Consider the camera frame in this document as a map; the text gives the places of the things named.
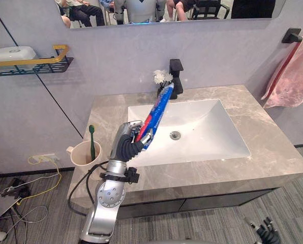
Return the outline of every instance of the black faucet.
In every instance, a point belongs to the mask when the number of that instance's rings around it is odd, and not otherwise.
[[[177,95],[183,93],[183,87],[180,80],[180,71],[183,71],[183,66],[180,59],[170,59],[170,74],[173,76],[174,90],[171,95],[171,100],[177,99]]]

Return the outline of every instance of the toothpaste tube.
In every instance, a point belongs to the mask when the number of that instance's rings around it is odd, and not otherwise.
[[[153,138],[156,133],[157,127],[162,119],[165,107],[168,100],[173,92],[174,84],[171,83],[159,93],[156,103],[150,111],[144,125],[141,127],[139,135],[136,137],[135,141],[139,141],[144,135],[150,130],[153,130]],[[144,149],[147,149],[152,142],[153,138],[145,145]]]

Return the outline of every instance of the green toothbrush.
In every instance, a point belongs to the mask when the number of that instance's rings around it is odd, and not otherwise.
[[[93,125],[89,126],[89,132],[90,132],[90,156],[92,158],[92,161],[95,159],[95,148],[94,148],[94,139],[93,139],[93,133],[95,129]]]

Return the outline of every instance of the mirror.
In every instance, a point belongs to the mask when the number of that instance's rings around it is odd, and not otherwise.
[[[54,0],[67,28],[276,18],[286,0]]]

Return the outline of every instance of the sink drain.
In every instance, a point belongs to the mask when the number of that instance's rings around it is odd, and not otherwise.
[[[179,131],[172,131],[170,133],[170,138],[174,141],[177,141],[181,138],[181,133]]]

